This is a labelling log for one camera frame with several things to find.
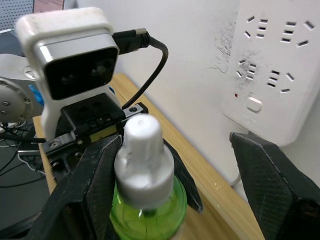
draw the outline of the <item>screw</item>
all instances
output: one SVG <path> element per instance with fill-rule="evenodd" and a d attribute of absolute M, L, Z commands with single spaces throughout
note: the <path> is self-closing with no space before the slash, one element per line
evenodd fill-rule
<path fill-rule="evenodd" d="M 135 106 L 133 106 L 133 107 L 131 107 L 131 108 L 129 109 L 129 111 L 132 112 L 132 113 L 136 112 L 137 110 L 138 110 L 138 109 L 137 109 Z"/>
<path fill-rule="evenodd" d="M 82 153 L 78 151 L 78 152 L 76 152 L 76 153 L 74 154 L 74 157 L 75 157 L 76 159 L 81 159 Z"/>
<path fill-rule="evenodd" d="M 2 104 L 7 106 L 7 107 L 11 105 L 11 103 L 9 101 L 4 101 Z"/>
<path fill-rule="evenodd" d="M 108 121 L 111 120 L 111 117 L 106 114 L 106 115 L 103 116 L 103 120 L 105 120 L 106 122 L 108 122 Z"/>
<path fill-rule="evenodd" d="M 90 121 L 89 122 L 89 127 L 95 129 L 97 127 L 97 123 L 95 121 Z"/>
<path fill-rule="evenodd" d="M 57 141 L 53 141 L 53 142 L 51 142 L 51 144 L 50 144 L 50 148 L 55 148 L 55 147 L 57 147 L 59 145 L 59 143 L 57 142 Z"/>
<path fill-rule="evenodd" d="M 57 165 L 59 165 L 59 164 L 60 164 L 60 163 L 59 163 L 58 161 L 55 161 L 54 163 L 51 164 L 51 167 L 54 168 L 55 166 L 57 166 Z"/>
<path fill-rule="evenodd" d="M 5 81 L 3 81 L 3 80 L 0 80 L 0 84 L 2 85 L 2 86 L 7 86 L 8 84 L 5 82 Z"/>
<path fill-rule="evenodd" d="M 34 80 L 35 76 L 34 73 L 32 72 L 30 66 L 26 66 L 24 69 L 24 75 L 26 75 L 27 78 Z"/>

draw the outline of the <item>wall stain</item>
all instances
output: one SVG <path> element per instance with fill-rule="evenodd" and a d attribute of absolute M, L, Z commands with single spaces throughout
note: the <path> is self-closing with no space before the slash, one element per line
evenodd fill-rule
<path fill-rule="evenodd" d="M 214 36 L 214 46 L 219 52 L 215 56 L 217 61 L 210 69 L 219 70 L 224 74 L 228 71 L 235 29 L 236 21 L 228 21 L 220 33 Z"/>

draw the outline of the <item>yellow label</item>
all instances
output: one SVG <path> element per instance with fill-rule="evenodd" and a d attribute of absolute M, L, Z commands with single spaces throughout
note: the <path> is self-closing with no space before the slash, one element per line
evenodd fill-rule
<path fill-rule="evenodd" d="M 90 136 L 90 140 L 92 143 L 98 141 L 99 139 L 103 139 L 111 134 L 114 134 L 117 131 L 116 125 L 107 127 L 101 131 L 98 131 Z"/>

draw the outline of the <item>wooden table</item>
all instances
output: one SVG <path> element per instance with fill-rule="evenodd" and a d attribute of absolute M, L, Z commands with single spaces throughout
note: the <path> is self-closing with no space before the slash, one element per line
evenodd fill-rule
<path fill-rule="evenodd" d="M 116 74 L 110 86 L 122 104 L 137 91 L 137 87 L 124 74 Z M 181 240 L 264 240 L 249 205 L 145 96 L 137 102 L 145 104 L 149 114 L 161 123 L 163 137 L 179 153 L 204 203 L 202 214 L 188 208 Z M 37 136 L 43 138 L 40 117 L 35 117 L 33 121 Z M 49 191 L 52 193 L 56 182 L 43 151 L 41 156 Z"/>

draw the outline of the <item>power strip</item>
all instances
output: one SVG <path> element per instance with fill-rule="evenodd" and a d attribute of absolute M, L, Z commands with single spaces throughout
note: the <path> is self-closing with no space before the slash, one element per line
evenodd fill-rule
<path fill-rule="evenodd" d="M 225 116 L 278 146 L 296 140 L 320 89 L 320 1 L 241 0 Z"/>
<path fill-rule="evenodd" d="M 0 133 L 4 133 L 5 130 L 1 126 L 2 126 L 2 123 L 0 124 Z M 19 126 L 19 122 L 8 123 L 8 129 L 9 128 L 14 128 L 14 127 L 17 127 L 17 126 Z"/>

